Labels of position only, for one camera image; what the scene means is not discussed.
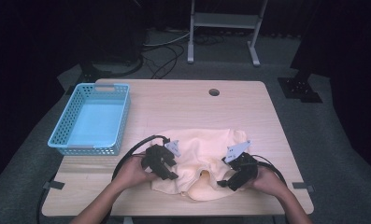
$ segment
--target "person's left hand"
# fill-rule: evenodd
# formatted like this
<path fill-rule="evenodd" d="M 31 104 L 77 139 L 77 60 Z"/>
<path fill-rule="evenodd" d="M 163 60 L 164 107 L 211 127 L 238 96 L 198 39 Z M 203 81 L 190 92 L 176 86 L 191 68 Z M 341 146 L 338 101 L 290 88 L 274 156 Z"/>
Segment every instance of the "person's left hand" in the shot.
<path fill-rule="evenodd" d="M 145 153 L 130 157 L 111 184 L 121 190 L 125 190 L 157 178 L 158 176 L 155 173 L 148 173 L 142 168 L 141 161 L 144 157 Z"/>

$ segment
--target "cream cloth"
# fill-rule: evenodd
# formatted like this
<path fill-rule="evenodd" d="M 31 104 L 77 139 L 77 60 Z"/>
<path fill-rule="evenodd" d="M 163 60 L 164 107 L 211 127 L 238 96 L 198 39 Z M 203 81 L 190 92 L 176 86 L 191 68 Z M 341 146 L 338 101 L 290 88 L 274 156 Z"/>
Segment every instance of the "cream cloth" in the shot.
<path fill-rule="evenodd" d="M 181 193 L 196 201 L 215 200 L 235 193 L 229 188 L 218 186 L 217 181 L 229 179 L 235 173 L 221 159 L 226 156 L 228 147 L 248 140 L 243 131 L 187 129 L 158 134 L 171 141 L 178 140 L 181 156 L 175 158 L 177 165 L 168 167 L 178 178 L 153 180 L 152 189 L 167 194 Z M 162 144 L 159 140 L 151 143 Z"/>

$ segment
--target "gray carpet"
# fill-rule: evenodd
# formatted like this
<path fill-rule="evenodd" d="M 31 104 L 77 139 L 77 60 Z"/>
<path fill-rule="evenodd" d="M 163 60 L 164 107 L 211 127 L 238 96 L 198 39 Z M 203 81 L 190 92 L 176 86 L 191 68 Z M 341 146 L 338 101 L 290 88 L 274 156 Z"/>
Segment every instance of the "gray carpet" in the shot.
<path fill-rule="evenodd" d="M 151 33 L 150 43 L 177 35 Z M 371 224 L 371 167 L 351 148 L 333 109 L 329 78 L 312 75 L 309 83 L 323 103 L 305 104 L 289 100 L 278 84 L 278 77 L 293 77 L 290 68 L 299 39 L 260 36 L 256 49 L 261 67 L 250 62 L 244 36 L 226 36 L 212 46 L 195 46 L 194 64 L 186 63 L 186 48 L 166 79 L 232 79 L 262 81 L 271 96 L 279 120 L 304 180 L 312 185 L 310 193 L 314 223 Z M 152 70 L 174 57 L 170 49 L 156 49 L 143 55 L 142 68 L 125 78 L 151 78 Z M 124 72 L 134 64 L 97 65 L 101 69 Z M 78 66 L 58 76 L 67 90 L 75 85 Z M 62 156 L 47 146 L 50 134 L 69 96 L 63 98 L 30 132 L 6 170 L 0 175 L 0 223 L 36 223 L 36 206 L 45 181 L 57 171 Z M 41 223 L 65 223 L 70 217 L 44 217 Z M 276 217 L 276 223 L 284 223 Z M 112 217 L 108 223 L 121 223 Z M 245 217 L 243 223 L 274 223 L 272 217 Z"/>

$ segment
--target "blue basket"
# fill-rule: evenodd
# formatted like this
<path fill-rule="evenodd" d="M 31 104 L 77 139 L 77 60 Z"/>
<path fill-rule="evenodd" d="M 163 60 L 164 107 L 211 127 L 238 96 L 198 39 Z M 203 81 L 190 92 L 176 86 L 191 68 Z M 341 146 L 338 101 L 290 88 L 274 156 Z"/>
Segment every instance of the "blue basket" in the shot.
<path fill-rule="evenodd" d="M 78 84 L 48 146 L 65 156 L 118 155 L 130 107 L 129 85 Z"/>

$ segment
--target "table hole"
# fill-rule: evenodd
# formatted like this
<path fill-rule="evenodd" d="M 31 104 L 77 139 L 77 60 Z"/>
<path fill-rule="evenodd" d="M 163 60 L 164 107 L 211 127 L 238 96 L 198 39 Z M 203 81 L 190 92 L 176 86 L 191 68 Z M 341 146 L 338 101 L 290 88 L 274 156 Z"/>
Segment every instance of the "table hole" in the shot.
<path fill-rule="evenodd" d="M 218 95 L 220 95 L 220 91 L 217 90 L 217 89 L 211 89 L 211 90 L 208 91 L 208 93 L 210 95 L 212 95 L 212 96 L 218 96 Z"/>

